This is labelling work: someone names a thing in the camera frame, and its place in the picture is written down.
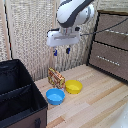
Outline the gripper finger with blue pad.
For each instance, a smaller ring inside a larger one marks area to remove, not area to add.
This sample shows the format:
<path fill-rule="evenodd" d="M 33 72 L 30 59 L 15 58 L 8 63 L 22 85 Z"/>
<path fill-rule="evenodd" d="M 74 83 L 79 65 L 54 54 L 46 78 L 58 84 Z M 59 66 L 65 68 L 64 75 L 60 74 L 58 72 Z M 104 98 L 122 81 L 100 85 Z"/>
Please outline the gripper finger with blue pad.
<path fill-rule="evenodd" d="M 56 47 L 53 47 L 53 55 L 57 56 L 57 49 L 56 49 Z"/>
<path fill-rule="evenodd" d="M 69 45 L 69 46 L 66 48 L 66 54 L 70 54 L 70 51 L 71 51 L 71 46 Z"/>

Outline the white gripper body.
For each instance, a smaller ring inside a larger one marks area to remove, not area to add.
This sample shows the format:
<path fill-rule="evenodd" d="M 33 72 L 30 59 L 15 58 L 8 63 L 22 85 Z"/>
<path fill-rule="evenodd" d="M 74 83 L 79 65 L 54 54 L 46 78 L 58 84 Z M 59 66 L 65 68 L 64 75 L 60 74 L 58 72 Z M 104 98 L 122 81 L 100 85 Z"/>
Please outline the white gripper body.
<path fill-rule="evenodd" d="M 79 42 L 79 39 L 80 34 L 78 31 L 62 34 L 59 29 L 52 29 L 47 33 L 47 45 L 49 47 L 76 44 Z"/>

